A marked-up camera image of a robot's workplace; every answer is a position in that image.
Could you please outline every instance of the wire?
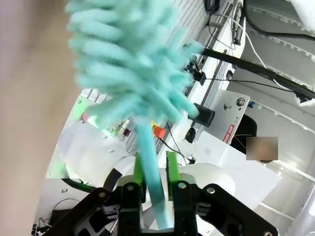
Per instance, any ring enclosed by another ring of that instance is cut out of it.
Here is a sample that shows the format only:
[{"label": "wire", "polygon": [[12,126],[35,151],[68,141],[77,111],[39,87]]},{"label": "wire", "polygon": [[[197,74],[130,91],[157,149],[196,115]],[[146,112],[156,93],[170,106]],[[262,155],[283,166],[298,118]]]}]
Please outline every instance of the wire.
[{"label": "wire", "polygon": [[312,37],[310,35],[307,34],[299,34],[299,33],[279,33],[279,32],[268,32],[268,31],[264,31],[262,29],[260,29],[258,26],[256,26],[252,20],[249,18],[248,14],[247,14],[247,0],[243,1],[243,14],[246,17],[247,22],[249,23],[249,25],[256,30],[257,32],[264,34],[266,36],[273,36],[273,37],[286,37],[286,38],[304,38],[307,40],[313,40],[315,41],[315,37]]},{"label": "wire", "polygon": [[299,83],[291,79],[288,79],[287,77],[279,74],[278,72],[272,69],[266,69],[266,68],[263,68],[263,66],[258,65],[256,63],[249,62],[247,60],[240,59],[237,57],[232,57],[230,55],[226,55],[224,53],[217,52],[208,48],[205,48],[204,51],[201,52],[201,55],[223,60],[225,62],[228,62],[230,64],[237,66],[238,68],[241,68],[253,74],[259,75],[267,80],[273,81],[273,79],[276,78],[278,81],[281,81],[281,83],[285,84],[286,87],[289,87],[294,93],[298,93],[305,97],[315,99],[315,91],[309,89],[306,86],[300,85]]},{"label": "wire", "polygon": [[51,225],[46,224],[46,223],[45,223],[45,220],[44,220],[43,218],[40,217],[39,223],[40,223],[40,220],[43,222],[44,225],[49,226],[50,228],[52,227]]},{"label": "wire", "polygon": [[38,225],[39,225],[39,221],[38,221],[38,223],[36,224],[36,229],[35,229],[35,234],[34,234],[34,236],[36,236]]},{"label": "wire", "polygon": [[246,149],[246,147],[244,146],[244,144],[242,144],[242,142],[241,142],[237,137],[234,136],[234,138]]},{"label": "wire", "polygon": [[213,15],[222,16],[222,17],[226,17],[226,18],[230,18],[235,24],[237,24],[237,26],[238,26],[239,28],[241,28],[241,30],[245,33],[245,35],[246,35],[246,37],[247,37],[247,39],[248,39],[248,41],[249,41],[249,43],[250,43],[250,45],[251,45],[251,47],[252,47],[252,50],[253,50],[254,54],[257,56],[257,58],[259,59],[260,63],[263,65],[263,67],[267,68],[266,65],[265,65],[265,63],[262,61],[262,59],[260,58],[260,56],[259,56],[258,53],[256,52],[256,50],[255,50],[255,48],[254,48],[254,46],[253,46],[253,44],[252,44],[252,41],[251,41],[249,35],[247,34],[247,32],[244,30],[244,28],[243,28],[237,21],[235,21],[231,16],[226,16],[226,15],[221,15],[221,14],[213,14]]},{"label": "wire", "polygon": [[56,210],[56,207],[57,207],[60,203],[66,201],[66,200],[74,200],[74,201],[80,202],[79,200],[74,199],[74,198],[66,198],[66,199],[63,199],[63,200],[61,200],[60,202],[58,202],[58,203],[55,205],[54,210]]},{"label": "wire", "polygon": [[169,125],[168,125],[168,123],[167,123],[167,122],[166,122],[166,125],[167,125],[167,128],[168,128],[169,134],[171,135],[171,137],[172,137],[172,139],[173,139],[173,141],[174,141],[174,143],[175,143],[175,145],[176,145],[176,147],[177,147],[178,151],[180,152],[180,154],[182,154],[181,150],[179,149],[179,146],[178,146],[178,145],[177,145],[177,143],[175,142],[175,139],[174,139],[174,137],[173,137],[173,134],[172,134],[171,128],[169,127]]},{"label": "wire", "polygon": [[279,89],[279,90],[282,90],[282,91],[294,93],[294,91],[291,91],[291,90],[286,90],[286,89],[279,88],[279,87],[276,87],[276,86],[267,85],[267,84],[263,84],[263,83],[255,82],[255,81],[249,81],[249,80],[221,80],[221,79],[210,79],[210,78],[209,79],[207,78],[206,80],[218,80],[218,81],[230,81],[230,82],[247,82],[247,83],[263,85],[263,86],[267,86],[267,87],[270,87],[270,88]]},{"label": "wire", "polygon": [[[236,12],[238,9],[241,12],[240,16],[238,14],[236,15]],[[232,10],[232,16],[233,16],[233,19],[235,21],[237,20],[237,18],[241,18],[242,14],[243,14],[242,11],[243,11],[243,4],[242,4],[241,0],[237,0],[237,2],[234,4],[233,10]],[[237,30],[235,23],[233,24],[233,30],[235,30],[235,31]]]},{"label": "wire", "polygon": [[185,164],[187,165],[187,162],[186,162],[186,160],[185,160],[186,157],[184,157],[184,155],[182,155],[179,151],[176,151],[175,149],[171,148],[163,139],[161,139],[161,138],[159,138],[159,137],[158,137],[158,139],[159,139],[162,143],[164,143],[164,145],[167,146],[169,149],[171,149],[172,151],[174,151],[174,152],[180,154],[180,155],[183,157],[183,159],[184,159],[184,161],[185,161]]},{"label": "wire", "polygon": [[[231,16],[220,15],[220,14],[215,14],[215,15],[217,15],[217,16],[223,16],[223,17],[226,17],[226,18],[231,18],[231,20],[232,20],[235,24],[237,24],[238,27],[241,28],[241,30],[245,33],[245,35],[246,35],[246,37],[247,37],[247,39],[248,39],[248,41],[249,41],[249,43],[250,43],[250,45],[251,45],[251,47],[252,47],[252,50],[253,50],[254,54],[257,56],[257,58],[259,59],[260,63],[263,65],[263,67],[265,67],[265,68],[267,69],[265,63],[262,61],[262,59],[260,58],[260,56],[259,56],[258,53],[256,52],[256,50],[255,50],[255,48],[254,48],[254,46],[253,46],[253,44],[252,44],[252,41],[251,41],[249,35],[248,35],[247,32],[243,29],[243,27],[242,27],[237,21],[235,21]],[[282,87],[283,89],[285,89],[285,90],[287,90],[287,91],[290,91],[288,88],[286,88],[286,87],[280,85],[275,79],[273,79],[273,81],[274,81],[278,86]]]},{"label": "wire", "polygon": [[[215,36],[213,35],[213,33],[212,33],[211,30],[210,30],[210,20],[211,20],[211,17],[212,17],[212,14],[210,14],[209,21],[208,21],[209,34],[210,34],[211,37],[214,38],[216,41],[218,41],[219,43],[223,44],[225,47],[229,48],[228,54],[230,54],[230,51],[231,51],[231,49],[232,49],[232,44],[233,44],[233,43],[231,42],[231,45],[228,46],[228,45],[226,45],[225,43],[221,42],[217,37],[215,37]],[[231,27],[231,32],[233,32],[233,31],[232,31],[232,25],[231,25],[231,23],[230,23],[229,21],[227,21],[227,22],[228,22],[228,24],[229,24],[230,27]]]}]

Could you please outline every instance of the white cable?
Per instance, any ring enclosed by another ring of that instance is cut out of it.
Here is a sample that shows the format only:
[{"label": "white cable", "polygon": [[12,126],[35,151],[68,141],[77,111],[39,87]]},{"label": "white cable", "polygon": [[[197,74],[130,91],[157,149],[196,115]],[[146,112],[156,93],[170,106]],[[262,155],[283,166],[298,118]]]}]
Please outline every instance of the white cable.
[{"label": "white cable", "polygon": [[38,223],[36,224],[36,229],[35,229],[35,236],[36,236],[36,233],[37,233],[37,228],[38,228],[38,226],[39,226],[39,221],[38,221]]},{"label": "white cable", "polygon": [[49,226],[50,228],[52,227],[51,225],[49,225],[49,224],[46,224],[45,222],[43,222],[43,224],[44,224],[44,225],[46,225],[46,226]]},{"label": "white cable", "polygon": [[[247,32],[243,29],[243,27],[242,27],[237,21],[235,21],[231,16],[220,15],[220,14],[213,14],[213,15],[216,15],[216,16],[223,16],[223,17],[226,17],[226,18],[231,18],[231,20],[232,20],[235,24],[237,24],[238,27],[241,28],[242,31],[245,33],[245,35],[246,35],[246,37],[247,37],[247,39],[248,39],[248,41],[249,41],[249,43],[250,43],[250,45],[251,45],[251,47],[252,47],[252,50],[253,50],[254,54],[257,56],[257,58],[259,59],[260,63],[263,65],[263,67],[265,67],[265,68],[267,69],[265,63],[262,61],[262,59],[260,58],[260,56],[259,56],[258,53],[256,52],[256,50],[255,50],[255,48],[254,48],[254,46],[253,46],[253,44],[252,44],[252,41],[251,41],[249,35],[248,35]],[[288,89],[288,88],[286,88],[286,87],[280,85],[275,79],[274,79],[273,81],[274,81],[278,86],[282,87],[283,89],[286,89],[286,90],[288,90],[288,91],[291,91],[290,89]]]},{"label": "white cable", "polygon": [[216,16],[223,16],[223,17],[226,17],[226,18],[230,18],[231,21],[233,21],[235,24],[237,24],[237,26],[238,26],[239,28],[241,28],[242,31],[245,33],[245,35],[246,35],[248,41],[250,42],[250,45],[251,45],[251,47],[252,47],[252,50],[253,50],[253,52],[255,53],[255,55],[257,56],[257,58],[259,59],[260,63],[263,65],[263,67],[265,67],[265,68],[267,69],[265,63],[262,61],[262,59],[260,58],[260,56],[257,54],[257,52],[256,52],[256,50],[255,50],[255,48],[254,48],[254,46],[253,46],[253,44],[252,44],[252,41],[251,41],[250,37],[248,36],[247,32],[244,30],[244,28],[243,28],[237,21],[235,21],[231,16],[220,15],[220,14],[213,14],[213,15],[216,15]]}]

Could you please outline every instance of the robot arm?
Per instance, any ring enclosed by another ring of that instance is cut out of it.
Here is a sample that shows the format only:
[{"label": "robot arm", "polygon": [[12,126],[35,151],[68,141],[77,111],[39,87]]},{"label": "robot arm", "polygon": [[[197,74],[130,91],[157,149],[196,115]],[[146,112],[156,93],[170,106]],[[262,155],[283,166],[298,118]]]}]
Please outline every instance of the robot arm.
[{"label": "robot arm", "polygon": [[197,236],[199,215],[224,236],[278,236],[274,226],[220,186],[208,184],[200,189],[191,177],[183,179],[174,152],[168,153],[166,168],[168,196],[174,204],[174,228],[142,229],[141,203],[146,200],[146,185],[139,160],[136,158],[134,175],[120,178],[116,190],[111,193],[95,189],[45,235],[110,235],[104,226],[118,219],[118,236]]}]

